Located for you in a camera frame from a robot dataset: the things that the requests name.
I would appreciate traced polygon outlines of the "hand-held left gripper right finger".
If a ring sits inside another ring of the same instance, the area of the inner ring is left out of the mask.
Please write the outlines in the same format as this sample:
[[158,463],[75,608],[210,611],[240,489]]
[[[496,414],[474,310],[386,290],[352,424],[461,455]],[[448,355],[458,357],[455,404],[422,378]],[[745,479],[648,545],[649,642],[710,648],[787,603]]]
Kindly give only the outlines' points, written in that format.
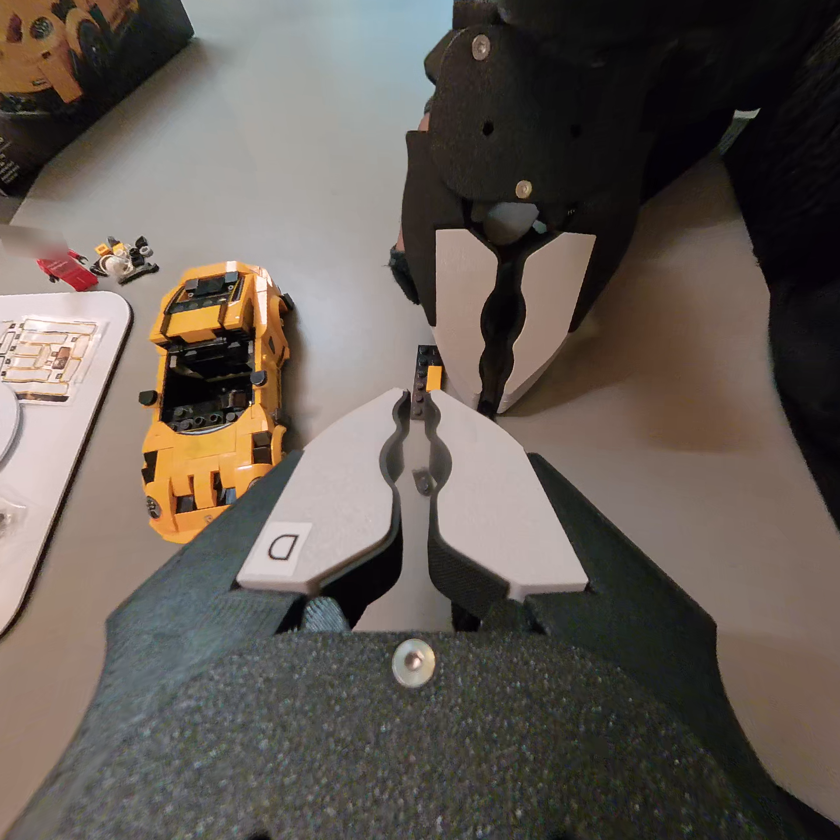
[[584,592],[589,577],[525,449],[446,392],[428,398],[434,586],[480,621],[508,600]]

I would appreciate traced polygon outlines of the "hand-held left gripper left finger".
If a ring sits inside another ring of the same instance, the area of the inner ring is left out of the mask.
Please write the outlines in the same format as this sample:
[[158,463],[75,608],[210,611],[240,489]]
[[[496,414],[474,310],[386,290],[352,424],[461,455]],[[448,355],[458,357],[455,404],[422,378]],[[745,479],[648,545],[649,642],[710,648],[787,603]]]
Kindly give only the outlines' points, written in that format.
[[244,590],[326,596],[346,621],[403,570],[403,472],[409,392],[392,388],[305,447],[239,570]]

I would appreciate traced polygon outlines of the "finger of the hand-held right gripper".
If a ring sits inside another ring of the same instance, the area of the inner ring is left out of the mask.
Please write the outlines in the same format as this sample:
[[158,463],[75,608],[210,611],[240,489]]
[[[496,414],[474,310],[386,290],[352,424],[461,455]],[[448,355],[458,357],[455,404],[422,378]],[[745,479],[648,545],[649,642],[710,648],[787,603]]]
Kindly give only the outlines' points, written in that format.
[[595,248],[594,234],[496,229],[500,290],[493,306],[493,412],[531,389],[568,336]]
[[434,338],[451,387],[468,407],[496,411],[503,332],[498,257],[464,228],[435,234]]

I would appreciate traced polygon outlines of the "black lego plate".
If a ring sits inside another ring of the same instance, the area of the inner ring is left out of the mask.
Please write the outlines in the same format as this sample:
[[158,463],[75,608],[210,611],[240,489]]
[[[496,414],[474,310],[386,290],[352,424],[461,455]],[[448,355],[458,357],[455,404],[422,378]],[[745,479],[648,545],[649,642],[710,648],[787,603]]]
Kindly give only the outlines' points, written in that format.
[[414,372],[414,379],[413,379],[413,393],[412,393],[412,406],[410,417],[414,421],[418,421],[421,419],[425,419],[427,414],[427,409],[431,404],[429,399],[429,394],[431,392],[426,392],[425,390],[425,381],[426,381],[426,372],[427,367],[430,364],[440,364],[444,367],[442,356],[438,350],[437,345],[435,344],[421,344],[417,347],[416,351],[416,363],[415,363],[415,372]]

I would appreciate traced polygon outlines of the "yellow lego car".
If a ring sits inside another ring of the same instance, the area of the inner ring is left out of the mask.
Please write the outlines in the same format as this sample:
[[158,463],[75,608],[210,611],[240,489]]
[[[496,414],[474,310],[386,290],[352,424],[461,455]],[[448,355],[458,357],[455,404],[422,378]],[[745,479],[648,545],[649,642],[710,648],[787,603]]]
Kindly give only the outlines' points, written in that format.
[[141,470],[150,526],[189,543],[285,456],[281,372],[293,310],[267,269],[187,270],[150,331],[159,354]]

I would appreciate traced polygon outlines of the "white book stand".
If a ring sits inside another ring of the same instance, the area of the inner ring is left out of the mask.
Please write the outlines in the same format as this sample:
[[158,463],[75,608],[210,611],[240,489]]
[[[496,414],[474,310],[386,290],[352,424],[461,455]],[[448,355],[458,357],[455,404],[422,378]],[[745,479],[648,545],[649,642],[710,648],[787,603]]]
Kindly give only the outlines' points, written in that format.
[[67,499],[83,450],[133,325],[126,300],[110,291],[2,296],[2,321],[36,317],[106,321],[98,355],[72,402],[22,404],[2,383],[1,489],[32,502],[27,524],[1,542],[1,628],[14,624]]

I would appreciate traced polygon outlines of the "person's right forearm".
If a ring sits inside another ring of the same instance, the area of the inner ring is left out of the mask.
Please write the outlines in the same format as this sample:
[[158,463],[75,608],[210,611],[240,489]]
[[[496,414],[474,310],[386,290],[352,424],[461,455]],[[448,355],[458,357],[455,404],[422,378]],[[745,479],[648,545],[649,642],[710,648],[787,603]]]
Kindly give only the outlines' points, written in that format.
[[838,2],[711,2],[731,13],[680,35],[648,91],[642,127],[653,142],[639,204],[711,152],[736,111],[772,102],[838,16]]

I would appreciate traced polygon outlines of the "pile of mixed lego pieces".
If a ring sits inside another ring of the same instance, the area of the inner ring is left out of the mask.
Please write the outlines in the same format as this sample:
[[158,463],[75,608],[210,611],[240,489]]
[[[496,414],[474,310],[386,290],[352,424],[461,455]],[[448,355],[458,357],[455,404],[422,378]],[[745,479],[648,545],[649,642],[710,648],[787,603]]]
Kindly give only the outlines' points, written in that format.
[[89,265],[90,272],[95,277],[115,279],[121,286],[160,270],[152,261],[154,252],[144,236],[128,244],[109,236],[95,250],[97,258]]

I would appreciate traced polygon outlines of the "red lego minifigure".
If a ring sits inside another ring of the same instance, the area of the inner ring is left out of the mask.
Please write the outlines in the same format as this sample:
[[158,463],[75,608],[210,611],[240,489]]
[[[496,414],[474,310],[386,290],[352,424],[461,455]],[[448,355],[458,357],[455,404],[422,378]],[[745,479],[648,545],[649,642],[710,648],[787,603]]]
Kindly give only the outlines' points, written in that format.
[[64,255],[37,258],[36,265],[50,282],[63,282],[74,291],[90,291],[98,285],[98,277],[89,268],[88,259],[72,249]]

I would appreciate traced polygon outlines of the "black lego box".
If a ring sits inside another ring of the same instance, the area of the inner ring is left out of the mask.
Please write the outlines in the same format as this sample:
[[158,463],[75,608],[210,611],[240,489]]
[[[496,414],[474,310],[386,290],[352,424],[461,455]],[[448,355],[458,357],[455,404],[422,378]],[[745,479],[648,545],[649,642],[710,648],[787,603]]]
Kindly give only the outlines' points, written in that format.
[[2,1],[2,196],[24,196],[193,36],[180,1]]

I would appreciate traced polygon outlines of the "person's torso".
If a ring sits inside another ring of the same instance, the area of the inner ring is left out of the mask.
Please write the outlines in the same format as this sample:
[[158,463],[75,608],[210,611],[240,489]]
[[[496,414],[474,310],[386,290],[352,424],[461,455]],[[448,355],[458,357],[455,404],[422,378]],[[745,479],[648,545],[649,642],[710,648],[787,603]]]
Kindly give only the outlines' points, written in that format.
[[724,155],[770,294],[773,378],[839,523],[838,111],[762,108]]

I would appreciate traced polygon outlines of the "clear bag of black parts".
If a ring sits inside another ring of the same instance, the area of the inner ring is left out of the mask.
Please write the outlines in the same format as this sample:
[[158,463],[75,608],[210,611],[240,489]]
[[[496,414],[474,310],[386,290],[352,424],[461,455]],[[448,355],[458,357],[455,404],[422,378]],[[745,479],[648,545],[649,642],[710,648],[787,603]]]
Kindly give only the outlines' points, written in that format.
[[1,489],[1,542],[15,539],[30,518],[32,502],[13,490]]

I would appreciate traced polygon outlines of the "sticker sheet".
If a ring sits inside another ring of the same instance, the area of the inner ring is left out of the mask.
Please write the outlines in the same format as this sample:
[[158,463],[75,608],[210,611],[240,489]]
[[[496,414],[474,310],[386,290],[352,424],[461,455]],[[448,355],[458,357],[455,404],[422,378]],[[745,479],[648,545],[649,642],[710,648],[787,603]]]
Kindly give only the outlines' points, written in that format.
[[1,382],[22,404],[71,403],[108,328],[106,321],[25,317],[1,323]]

